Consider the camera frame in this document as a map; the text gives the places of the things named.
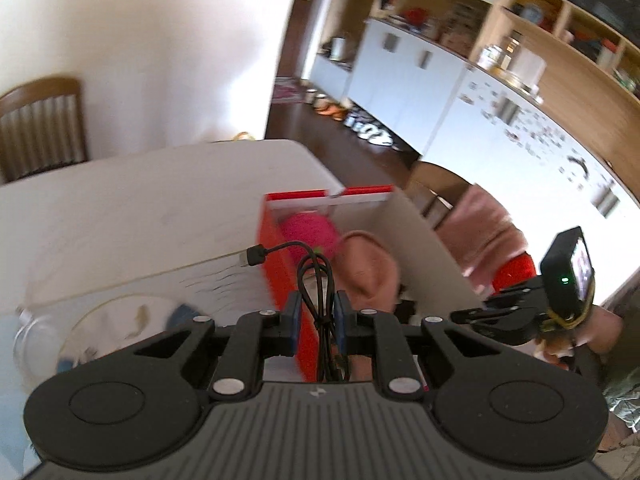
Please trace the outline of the person's right hand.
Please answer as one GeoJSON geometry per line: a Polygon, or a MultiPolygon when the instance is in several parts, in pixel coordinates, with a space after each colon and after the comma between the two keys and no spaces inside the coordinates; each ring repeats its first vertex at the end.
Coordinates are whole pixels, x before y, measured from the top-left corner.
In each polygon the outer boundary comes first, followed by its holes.
{"type": "Polygon", "coordinates": [[[555,333],[537,341],[534,356],[541,361],[569,370],[565,359],[581,346],[587,346],[597,356],[605,356],[620,339],[623,319],[601,307],[593,307],[589,318],[571,333],[555,333]]]}

